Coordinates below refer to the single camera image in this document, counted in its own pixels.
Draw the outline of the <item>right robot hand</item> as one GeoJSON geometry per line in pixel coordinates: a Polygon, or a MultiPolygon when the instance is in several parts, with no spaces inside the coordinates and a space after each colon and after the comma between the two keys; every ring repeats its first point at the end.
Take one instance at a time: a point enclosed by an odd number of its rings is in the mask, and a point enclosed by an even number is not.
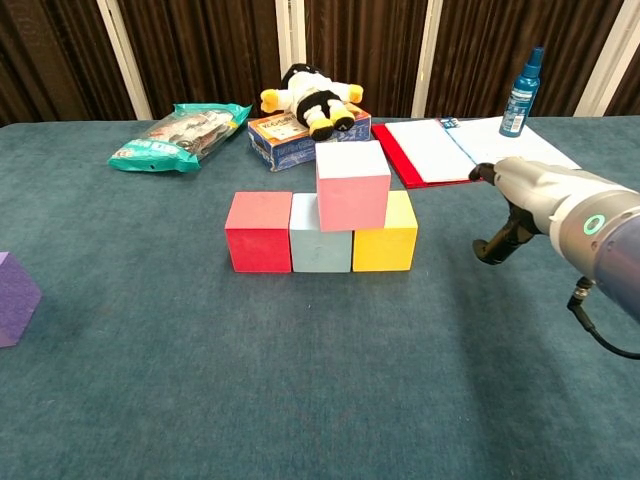
{"type": "Polygon", "coordinates": [[[477,164],[468,178],[473,182],[484,180],[494,186],[508,204],[509,216],[505,225],[492,239],[476,239],[472,243],[479,260],[498,265],[534,236],[550,233],[550,217],[578,187],[584,172],[521,157],[507,157],[495,164],[477,164]]]}

